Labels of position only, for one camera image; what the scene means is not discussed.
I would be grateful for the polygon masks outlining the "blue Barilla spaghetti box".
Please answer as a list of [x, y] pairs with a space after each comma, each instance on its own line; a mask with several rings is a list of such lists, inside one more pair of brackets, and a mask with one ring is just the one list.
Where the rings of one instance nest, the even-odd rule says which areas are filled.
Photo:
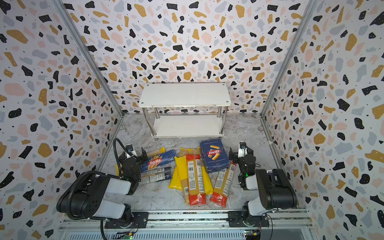
[[170, 164], [175, 161], [176, 152], [175, 150], [170, 150], [165, 153], [161, 153], [159, 155], [155, 155], [151, 158], [148, 158], [147, 161], [145, 161], [140, 166], [141, 172], [146, 172], [152, 169], [155, 169], [157, 167], [162, 167], [167, 164]]

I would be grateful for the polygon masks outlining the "blue Barilla penne box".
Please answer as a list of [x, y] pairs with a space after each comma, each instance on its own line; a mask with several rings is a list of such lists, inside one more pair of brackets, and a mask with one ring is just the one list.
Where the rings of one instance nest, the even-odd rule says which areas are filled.
[[208, 174], [227, 169], [230, 165], [221, 139], [200, 142], [201, 159]]

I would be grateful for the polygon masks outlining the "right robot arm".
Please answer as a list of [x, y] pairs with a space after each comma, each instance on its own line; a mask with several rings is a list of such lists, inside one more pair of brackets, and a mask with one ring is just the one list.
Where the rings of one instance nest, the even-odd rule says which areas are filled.
[[229, 159], [240, 168], [238, 181], [246, 191], [257, 190], [259, 196], [247, 201], [241, 211], [229, 211], [231, 228], [268, 227], [267, 214], [278, 209], [294, 209], [298, 199], [285, 172], [282, 169], [265, 170], [257, 168], [254, 151], [245, 142], [239, 143], [237, 152], [230, 150]]

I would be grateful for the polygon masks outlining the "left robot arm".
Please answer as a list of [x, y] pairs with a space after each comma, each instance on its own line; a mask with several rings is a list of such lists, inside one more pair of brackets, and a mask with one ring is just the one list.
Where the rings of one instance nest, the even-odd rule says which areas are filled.
[[57, 211], [67, 214], [71, 220], [107, 221], [106, 228], [139, 227], [139, 220], [128, 204], [107, 200], [106, 194], [133, 195], [141, 181], [140, 165], [147, 159], [147, 153], [136, 156], [135, 152], [120, 155], [122, 176], [98, 171], [82, 173], [59, 198]]

